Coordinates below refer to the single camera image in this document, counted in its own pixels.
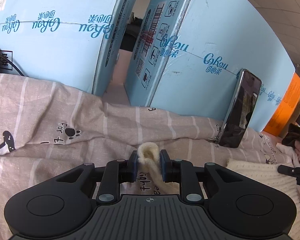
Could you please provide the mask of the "cream knitted sweater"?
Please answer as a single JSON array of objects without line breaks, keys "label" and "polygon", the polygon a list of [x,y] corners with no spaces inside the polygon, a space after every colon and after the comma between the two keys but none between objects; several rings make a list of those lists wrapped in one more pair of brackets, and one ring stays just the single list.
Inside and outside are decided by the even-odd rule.
[{"label": "cream knitted sweater", "polygon": [[[155,194],[178,194],[177,183],[165,183],[160,170],[159,148],[153,142],[143,143],[138,148],[139,171],[150,175]],[[300,186],[296,179],[277,172],[278,165],[258,164],[229,159],[228,169],[275,188],[288,195],[296,205],[296,219],[289,232],[292,239],[300,239]]]}]

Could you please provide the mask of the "white folded garment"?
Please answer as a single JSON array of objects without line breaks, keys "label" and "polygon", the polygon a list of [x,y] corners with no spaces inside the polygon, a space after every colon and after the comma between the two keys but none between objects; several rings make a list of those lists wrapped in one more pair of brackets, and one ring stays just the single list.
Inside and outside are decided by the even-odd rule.
[{"label": "white folded garment", "polygon": [[294,167],[300,167],[300,142],[294,141],[293,146],[286,146],[281,143],[276,144],[277,148],[290,157]]}]

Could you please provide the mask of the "orange cardboard box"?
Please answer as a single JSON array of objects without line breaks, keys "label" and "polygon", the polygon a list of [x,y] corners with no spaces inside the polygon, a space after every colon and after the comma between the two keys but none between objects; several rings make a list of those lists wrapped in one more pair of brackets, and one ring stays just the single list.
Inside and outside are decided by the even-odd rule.
[{"label": "orange cardboard box", "polygon": [[294,73],[288,89],[264,131],[276,137],[283,131],[300,100],[300,77]]}]

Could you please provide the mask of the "black smartphone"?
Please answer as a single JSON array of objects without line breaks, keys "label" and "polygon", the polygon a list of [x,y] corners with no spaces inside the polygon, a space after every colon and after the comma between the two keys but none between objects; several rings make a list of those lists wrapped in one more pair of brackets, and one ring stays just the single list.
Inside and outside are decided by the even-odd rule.
[{"label": "black smartphone", "polygon": [[253,115],[262,81],[247,69],[240,70],[217,144],[237,148]]}]

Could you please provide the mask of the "large light blue carton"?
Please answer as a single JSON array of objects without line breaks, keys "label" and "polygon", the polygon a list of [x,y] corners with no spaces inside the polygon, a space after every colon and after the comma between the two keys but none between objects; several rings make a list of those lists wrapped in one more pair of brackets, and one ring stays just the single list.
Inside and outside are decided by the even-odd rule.
[{"label": "large light blue carton", "polygon": [[248,0],[151,0],[125,89],[132,106],[224,120],[240,70],[262,81],[249,127],[260,132],[295,72]]}]

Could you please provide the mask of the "small light blue carton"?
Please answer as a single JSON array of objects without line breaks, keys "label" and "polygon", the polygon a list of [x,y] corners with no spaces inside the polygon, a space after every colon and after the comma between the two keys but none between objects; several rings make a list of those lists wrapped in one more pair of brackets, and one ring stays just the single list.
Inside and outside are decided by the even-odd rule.
[{"label": "small light blue carton", "polygon": [[0,0],[0,73],[102,96],[136,0]]}]

